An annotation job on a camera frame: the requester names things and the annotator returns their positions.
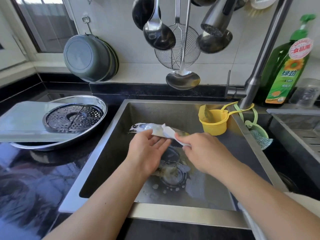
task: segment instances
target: drain strainer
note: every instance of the drain strainer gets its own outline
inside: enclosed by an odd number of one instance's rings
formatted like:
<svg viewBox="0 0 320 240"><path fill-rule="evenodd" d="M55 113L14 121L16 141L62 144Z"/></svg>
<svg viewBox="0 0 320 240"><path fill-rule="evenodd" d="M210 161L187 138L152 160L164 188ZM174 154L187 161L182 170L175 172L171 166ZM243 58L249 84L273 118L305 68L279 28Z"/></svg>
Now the drain strainer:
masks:
<svg viewBox="0 0 320 240"><path fill-rule="evenodd" d="M102 115L103 111L95 105L66 104L46 113L42 121L49 130L78 132L95 125Z"/></svg>
<svg viewBox="0 0 320 240"><path fill-rule="evenodd" d="M177 188L187 180L187 172L184 165L177 161L167 161L160 169L160 180L169 187Z"/></svg>

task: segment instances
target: skimmer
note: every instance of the skimmer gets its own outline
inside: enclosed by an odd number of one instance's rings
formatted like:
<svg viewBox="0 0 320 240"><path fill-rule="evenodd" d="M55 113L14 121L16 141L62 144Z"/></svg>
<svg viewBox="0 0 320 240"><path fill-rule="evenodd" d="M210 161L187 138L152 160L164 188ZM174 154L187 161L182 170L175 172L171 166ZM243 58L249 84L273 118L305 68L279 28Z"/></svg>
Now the skimmer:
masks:
<svg viewBox="0 0 320 240"><path fill-rule="evenodd" d="M169 26L176 37L176 45L171 50L160 51L154 50L156 57L162 65L172 70L179 70L181 66L182 55L182 41L185 34L185 24L180 23L180 0L176 0L175 8L175 24ZM186 52L185 52L185 66L186 68L191 66L199 57L200 49L196 45L198 38L197 31L189 26L186 36Z"/></svg>

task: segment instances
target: yellow scoop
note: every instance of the yellow scoop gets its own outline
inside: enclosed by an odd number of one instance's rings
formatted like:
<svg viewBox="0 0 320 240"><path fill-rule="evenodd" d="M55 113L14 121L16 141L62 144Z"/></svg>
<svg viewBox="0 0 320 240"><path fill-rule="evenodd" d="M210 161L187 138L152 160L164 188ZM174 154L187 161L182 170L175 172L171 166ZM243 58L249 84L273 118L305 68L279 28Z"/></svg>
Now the yellow scoop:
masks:
<svg viewBox="0 0 320 240"><path fill-rule="evenodd" d="M232 111L228 113L228 111L225 108L231 104L236 104L236 103L238 102L226 104L222 107L222 109L211 109L211 110L208 110L206 105L202 105L199 109L198 117L200 122L202 123L204 132L208 132L212 136L221 135L225 133L227 130L227 121L230 115L234 113L246 111L254 107L254 104L251 104L250 108L248 109L244 109L240 111Z"/></svg>

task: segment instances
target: green bottle cap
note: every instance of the green bottle cap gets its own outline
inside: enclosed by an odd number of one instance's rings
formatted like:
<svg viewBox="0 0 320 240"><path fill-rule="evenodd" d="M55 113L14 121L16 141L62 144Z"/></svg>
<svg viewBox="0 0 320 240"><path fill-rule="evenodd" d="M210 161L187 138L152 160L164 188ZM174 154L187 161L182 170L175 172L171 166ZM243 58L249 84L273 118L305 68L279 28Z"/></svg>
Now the green bottle cap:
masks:
<svg viewBox="0 0 320 240"><path fill-rule="evenodd" d="M300 29L294 31L294 33L291 35L290 40L301 40L303 38L306 38L308 36L308 30L306 29L306 24L310 20L314 20L317 16L315 14L305 14L301 17L301 27Z"/></svg>

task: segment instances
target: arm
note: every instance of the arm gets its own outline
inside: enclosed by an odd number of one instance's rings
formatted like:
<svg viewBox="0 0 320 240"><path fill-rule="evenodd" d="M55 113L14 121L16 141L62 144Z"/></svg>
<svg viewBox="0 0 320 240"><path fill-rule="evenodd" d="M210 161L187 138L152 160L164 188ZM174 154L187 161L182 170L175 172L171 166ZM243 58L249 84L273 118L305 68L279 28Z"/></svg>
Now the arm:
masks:
<svg viewBox="0 0 320 240"><path fill-rule="evenodd" d="M123 163L79 210L44 239L116 239L135 198L171 142L151 133L136 134Z"/></svg>
<svg viewBox="0 0 320 240"><path fill-rule="evenodd" d="M195 167L222 182L269 240L320 239L320 218L259 177L208 133L176 138Z"/></svg>

